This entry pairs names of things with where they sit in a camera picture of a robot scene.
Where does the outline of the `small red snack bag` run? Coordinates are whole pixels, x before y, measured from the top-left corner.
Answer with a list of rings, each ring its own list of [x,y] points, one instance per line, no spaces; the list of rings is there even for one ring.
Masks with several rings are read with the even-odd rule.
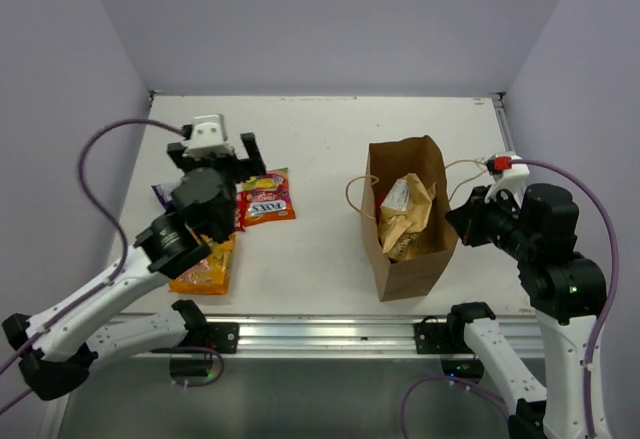
[[[236,193],[234,225],[236,232],[245,231],[246,198],[243,192]]]

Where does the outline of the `brown paper bag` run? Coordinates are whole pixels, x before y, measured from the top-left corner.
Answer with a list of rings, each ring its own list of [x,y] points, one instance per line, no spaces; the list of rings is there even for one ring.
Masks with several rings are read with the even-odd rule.
[[[448,266],[458,238],[445,215],[457,192],[429,136],[371,143],[365,174],[345,187],[382,302],[426,296]]]

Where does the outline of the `purple snack bag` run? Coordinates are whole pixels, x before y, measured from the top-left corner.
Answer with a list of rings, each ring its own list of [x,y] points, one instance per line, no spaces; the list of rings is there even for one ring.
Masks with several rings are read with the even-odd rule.
[[[174,188],[175,183],[164,183],[151,186],[152,192],[164,209],[166,209],[171,202],[171,192]]]

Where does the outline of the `yellow gummy candy bag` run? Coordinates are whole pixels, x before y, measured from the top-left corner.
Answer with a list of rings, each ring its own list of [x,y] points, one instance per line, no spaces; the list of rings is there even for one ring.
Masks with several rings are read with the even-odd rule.
[[[211,253],[195,266],[169,281],[168,290],[178,294],[226,295],[229,291],[236,234],[224,243],[216,243],[206,236],[200,239]]]

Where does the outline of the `beige blue chips bag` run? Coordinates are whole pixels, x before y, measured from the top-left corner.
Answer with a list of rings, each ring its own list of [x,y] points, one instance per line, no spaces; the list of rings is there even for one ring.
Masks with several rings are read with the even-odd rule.
[[[393,262],[416,259],[429,252],[426,237],[436,199],[436,184],[426,187],[409,173],[397,179],[379,211],[378,237],[382,253]]]

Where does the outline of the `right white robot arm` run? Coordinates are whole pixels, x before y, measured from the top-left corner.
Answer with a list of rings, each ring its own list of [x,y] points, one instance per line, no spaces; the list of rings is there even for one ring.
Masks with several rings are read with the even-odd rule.
[[[518,277],[535,311],[546,379],[539,383],[502,337],[484,302],[455,305],[445,338],[472,350],[503,397],[513,438],[609,438],[600,390],[600,360],[588,340],[607,298],[600,267],[575,250],[579,208],[569,191],[534,184],[517,202],[488,187],[445,218],[465,246],[493,244],[516,260]]]

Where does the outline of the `cassava chips bag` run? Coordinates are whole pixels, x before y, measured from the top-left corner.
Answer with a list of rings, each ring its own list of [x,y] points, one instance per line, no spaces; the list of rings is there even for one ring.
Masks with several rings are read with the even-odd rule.
[[[386,199],[387,195],[388,195],[388,193],[387,193],[387,192],[384,192],[384,193],[380,193],[380,194],[378,194],[378,195],[376,196],[376,202],[375,202],[375,204],[376,204],[376,206],[377,206],[377,207],[380,207],[380,206],[382,205],[382,203],[383,203],[383,202],[384,202],[384,200]]]

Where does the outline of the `red Fox's candy bag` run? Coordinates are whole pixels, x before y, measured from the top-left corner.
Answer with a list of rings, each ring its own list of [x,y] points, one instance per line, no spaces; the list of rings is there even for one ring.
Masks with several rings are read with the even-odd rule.
[[[295,218],[288,168],[270,170],[243,183],[240,214],[242,226]]]

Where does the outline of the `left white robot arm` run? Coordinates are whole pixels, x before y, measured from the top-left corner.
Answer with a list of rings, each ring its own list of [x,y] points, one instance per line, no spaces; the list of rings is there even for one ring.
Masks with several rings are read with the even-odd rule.
[[[155,315],[115,324],[139,298],[189,271],[236,230],[236,187],[265,171],[256,138],[240,137],[240,159],[223,139],[191,132],[167,153],[184,176],[162,215],[139,233],[120,259],[55,306],[2,323],[27,391],[43,401],[81,386],[92,371],[151,351],[213,356],[208,322],[191,300]]]

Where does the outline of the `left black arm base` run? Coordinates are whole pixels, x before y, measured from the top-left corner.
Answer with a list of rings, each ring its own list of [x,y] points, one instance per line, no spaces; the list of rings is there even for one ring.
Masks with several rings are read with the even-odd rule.
[[[193,386],[215,382],[225,369],[223,356],[235,354],[238,341],[239,325],[232,322],[208,323],[189,333],[177,346],[164,350],[170,356],[171,378]]]

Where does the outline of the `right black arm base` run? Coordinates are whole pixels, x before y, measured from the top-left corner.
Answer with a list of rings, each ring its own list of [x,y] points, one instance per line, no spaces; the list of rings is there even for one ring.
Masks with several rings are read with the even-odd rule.
[[[426,316],[413,324],[413,333],[416,353],[437,356],[445,375],[475,382],[482,379],[484,366],[468,346],[453,338],[446,321]]]

